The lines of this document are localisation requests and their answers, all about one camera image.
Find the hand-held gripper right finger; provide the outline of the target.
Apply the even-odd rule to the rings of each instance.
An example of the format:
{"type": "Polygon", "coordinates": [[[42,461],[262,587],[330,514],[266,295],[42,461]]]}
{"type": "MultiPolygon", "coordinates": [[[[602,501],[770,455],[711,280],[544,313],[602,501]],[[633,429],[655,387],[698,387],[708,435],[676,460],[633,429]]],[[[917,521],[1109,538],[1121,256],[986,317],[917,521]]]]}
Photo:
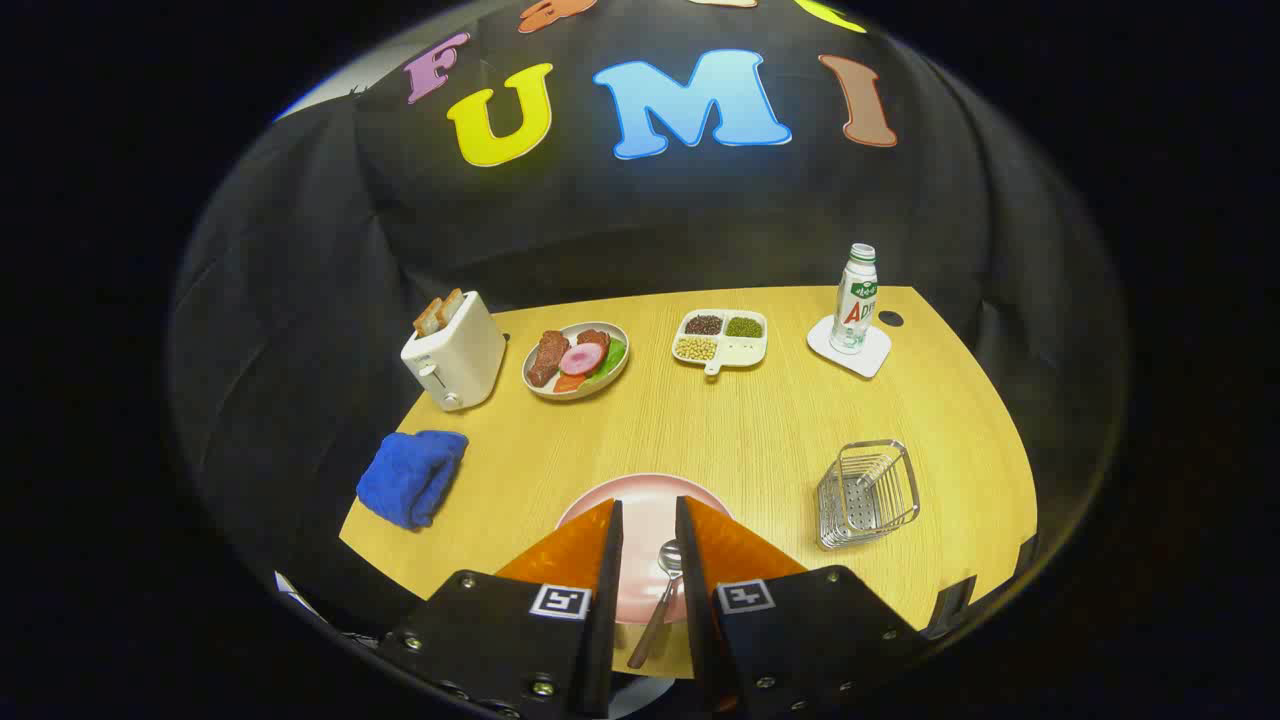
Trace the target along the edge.
{"type": "Polygon", "coordinates": [[[822,719],[925,657],[925,638],[851,569],[808,570],[687,496],[675,529],[692,674],[713,719],[822,719]]]}

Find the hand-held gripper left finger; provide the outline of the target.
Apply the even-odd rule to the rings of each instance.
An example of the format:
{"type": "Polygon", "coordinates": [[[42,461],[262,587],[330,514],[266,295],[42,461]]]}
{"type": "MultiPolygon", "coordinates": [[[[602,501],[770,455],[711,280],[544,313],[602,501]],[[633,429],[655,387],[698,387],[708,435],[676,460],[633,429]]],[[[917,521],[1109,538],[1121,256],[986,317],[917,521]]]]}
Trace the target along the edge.
{"type": "Polygon", "coordinates": [[[494,574],[454,571],[378,657],[483,719],[603,719],[623,539],[607,500],[494,574]]]}

